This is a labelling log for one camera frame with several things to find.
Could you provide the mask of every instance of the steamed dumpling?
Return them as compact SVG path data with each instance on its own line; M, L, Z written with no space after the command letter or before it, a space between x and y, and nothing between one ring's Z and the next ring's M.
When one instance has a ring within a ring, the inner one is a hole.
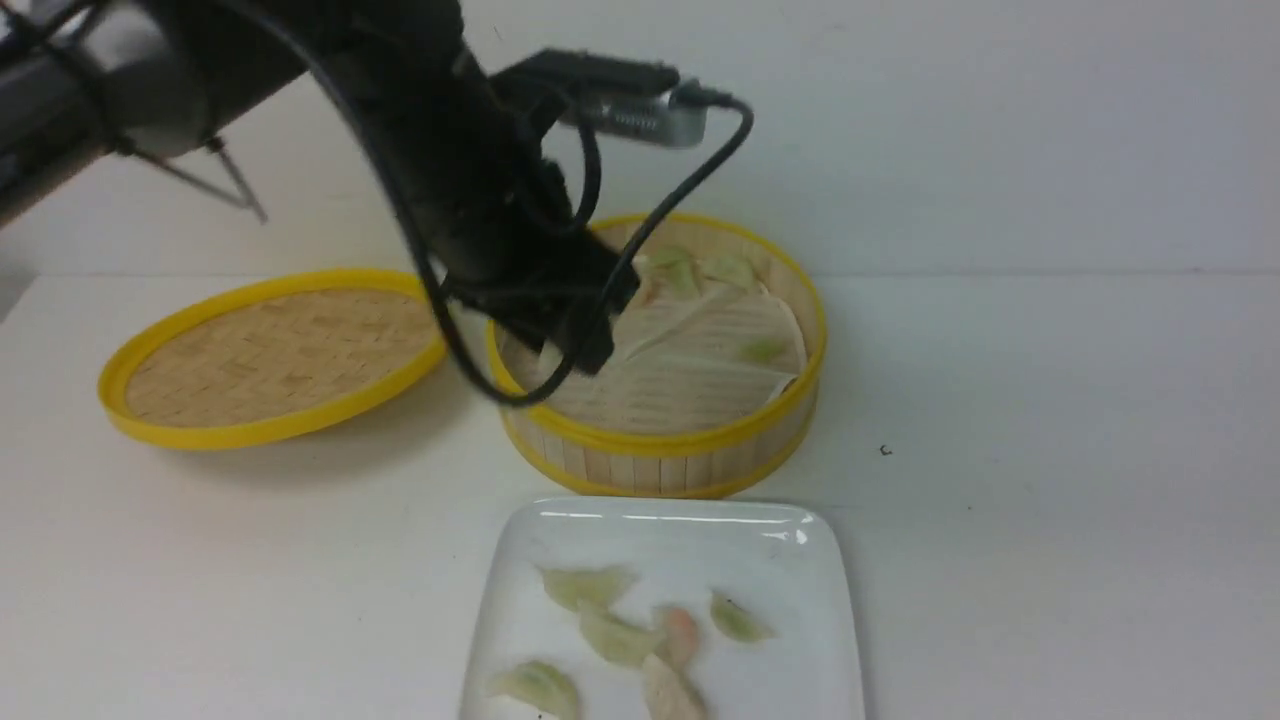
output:
M489 680L490 696L507 696L559 720L579 719L577 688L563 673L547 662L521 664Z
M577 626L596 655L623 667L640 667L662 643L659 633L631 625L590 602L579 606Z
M740 643L755 643L773 637L768 625L721 592L712 593L712 623L724 637Z
M662 633L662 647L658 655L673 669L684 670L698 655L700 641L698 623L684 607L667 605L653 611L654 626Z
M689 680L660 657L645 657L640 673L650 720L707 720L707 706Z
M637 579L617 565L602 570L539 570L547 596L570 612L577 612L581 602L612 607Z

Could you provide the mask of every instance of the white tabletop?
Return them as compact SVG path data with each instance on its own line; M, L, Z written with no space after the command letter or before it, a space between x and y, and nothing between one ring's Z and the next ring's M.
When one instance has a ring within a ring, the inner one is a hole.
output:
M41 278L0 324L0 716L454 715L498 532L559 491L449 368L273 447L118 434L105 359L243 282ZM744 497L836 528L869 717L1275 717L1280 281L819 284L817 421Z

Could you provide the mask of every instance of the woven bamboo base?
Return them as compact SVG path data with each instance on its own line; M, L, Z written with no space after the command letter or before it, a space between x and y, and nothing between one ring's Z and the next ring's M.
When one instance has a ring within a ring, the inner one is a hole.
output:
M125 405L155 425L253 423L358 392L436 334L421 300L380 290L298 292L186 331L132 375Z

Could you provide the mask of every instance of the square plate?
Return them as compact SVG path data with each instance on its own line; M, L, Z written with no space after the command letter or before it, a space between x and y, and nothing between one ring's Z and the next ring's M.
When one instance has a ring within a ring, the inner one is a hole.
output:
M513 700L486 697L497 673L545 660L582 698L582 720L649 720L640 674L600 660L575 614L543 591L538 568L626 565L640 580L613 606L649 626L655 605L698 623L689 678L712 717L861 720L861 671L849 582L831 527L790 505L571 497L512 515L498 542L476 621L460 717L532 720ZM712 588L737 600L777 637L739 644L712 625Z

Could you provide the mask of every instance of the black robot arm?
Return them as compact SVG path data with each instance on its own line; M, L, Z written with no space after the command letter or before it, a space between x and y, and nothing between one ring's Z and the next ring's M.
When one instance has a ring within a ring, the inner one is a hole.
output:
M630 263L639 245L750 129L745 105L662 65L548 50L490 78L463 41L457 0L54 0L29 15L0 0L0 9L10 23L0 40L0 224L108 152L173 173L169 158L223 154L224 126L310 70L369 156L465 374L508 405L544 400L572 369L599 370L613 351L608 316L639 284ZM733 141L623 252L607 249L586 227L600 182L594 133L691 146L713 105L742 113ZM577 124L584 141L577 211L541 155L558 120ZM239 202L261 211L221 156ZM447 269L443 282L433 260ZM502 393L462 347L449 299L534 348L556 343L562 366L530 393Z

